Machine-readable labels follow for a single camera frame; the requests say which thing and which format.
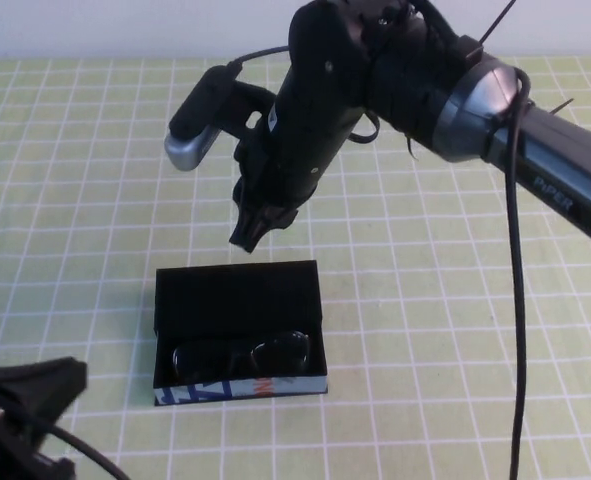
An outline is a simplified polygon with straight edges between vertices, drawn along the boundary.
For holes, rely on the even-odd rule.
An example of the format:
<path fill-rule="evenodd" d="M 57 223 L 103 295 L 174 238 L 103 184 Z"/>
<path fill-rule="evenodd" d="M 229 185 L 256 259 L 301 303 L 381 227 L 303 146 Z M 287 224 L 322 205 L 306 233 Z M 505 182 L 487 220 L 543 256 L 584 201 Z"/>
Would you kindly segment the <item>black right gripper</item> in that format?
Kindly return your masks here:
<path fill-rule="evenodd" d="M 224 130 L 239 139 L 229 242 L 251 254 L 270 231 L 290 227 L 364 114 L 333 82 L 286 79 L 273 94 L 233 81 L 223 100 Z"/>

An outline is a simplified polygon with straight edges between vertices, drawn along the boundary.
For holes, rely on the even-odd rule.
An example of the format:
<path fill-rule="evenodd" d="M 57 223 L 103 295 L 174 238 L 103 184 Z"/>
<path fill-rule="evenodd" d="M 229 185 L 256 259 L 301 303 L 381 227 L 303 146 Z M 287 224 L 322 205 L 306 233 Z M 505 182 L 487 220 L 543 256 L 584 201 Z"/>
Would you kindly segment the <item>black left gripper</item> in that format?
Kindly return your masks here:
<path fill-rule="evenodd" d="M 74 357 L 0 367 L 0 394 L 51 425 L 86 387 L 87 364 Z"/>

